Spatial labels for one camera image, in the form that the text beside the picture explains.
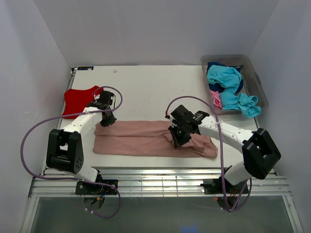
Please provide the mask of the dusty pink t-shirt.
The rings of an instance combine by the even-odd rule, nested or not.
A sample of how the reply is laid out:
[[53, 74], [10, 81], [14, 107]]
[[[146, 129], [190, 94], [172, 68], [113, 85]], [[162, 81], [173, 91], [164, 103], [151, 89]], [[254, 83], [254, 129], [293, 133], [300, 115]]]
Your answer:
[[173, 145], [169, 121], [116, 121], [95, 128], [93, 152], [104, 155], [209, 158], [218, 156], [218, 148], [208, 136], [193, 134], [180, 148]]

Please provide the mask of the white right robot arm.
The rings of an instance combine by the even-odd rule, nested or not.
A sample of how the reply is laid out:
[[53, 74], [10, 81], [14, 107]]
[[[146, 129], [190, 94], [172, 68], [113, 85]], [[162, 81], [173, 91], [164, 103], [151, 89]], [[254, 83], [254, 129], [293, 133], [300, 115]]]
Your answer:
[[243, 155], [243, 160], [230, 166], [220, 179], [220, 189], [232, 192], [237, 184], [250, 178], [263, 180], [281, 159], [281, 153], [267, 130], [245, 130], [227, 123], [221, 123], [203, 111], [192, 113], [179, 105], [167, 117], [171, 121], [169, 131], [177, 149], [188, 143], [192, 135], [215, 138]]

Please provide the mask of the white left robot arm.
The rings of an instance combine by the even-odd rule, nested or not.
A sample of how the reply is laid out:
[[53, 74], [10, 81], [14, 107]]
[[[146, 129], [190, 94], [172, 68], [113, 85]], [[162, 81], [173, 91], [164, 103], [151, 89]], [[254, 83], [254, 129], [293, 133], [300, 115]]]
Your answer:
[[83, 114], [67, 126], [49, 133], [47, 167], [87, 181], [86, 188], [92, 194], [102, 191], [103, 182], [98, 179], [99, 172], [84, 163], [82, 139], [97, 124], [108, 127], [115, 123], [112, 106], [115, 106], [115, 94], [102, 91], [97, 99], [86, 105]]

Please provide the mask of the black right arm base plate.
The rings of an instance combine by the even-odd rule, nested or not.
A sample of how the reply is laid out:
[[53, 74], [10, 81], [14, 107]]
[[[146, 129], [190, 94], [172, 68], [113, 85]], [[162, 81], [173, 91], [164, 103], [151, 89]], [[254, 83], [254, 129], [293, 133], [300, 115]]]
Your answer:
[[[237, 185], [231, 185], [227, 180], [225, 180], [225, 191], [230, 195], [238, 194], [241, 192], [243, 185], [244, 182], [240, 182]], [[204, 179], [200, 186], [203, 187], [205, 194], [221, 194], [223, 192], [221, 178]]]

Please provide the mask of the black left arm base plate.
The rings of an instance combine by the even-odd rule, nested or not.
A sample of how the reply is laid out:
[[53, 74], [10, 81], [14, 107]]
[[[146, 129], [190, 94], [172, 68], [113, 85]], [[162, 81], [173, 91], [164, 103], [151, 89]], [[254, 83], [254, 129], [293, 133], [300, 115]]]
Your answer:
[[117, 192], [108, 186], [90, 184], [83, 181], [79, 181], [75, 189], [76, 195], [116, 195]]

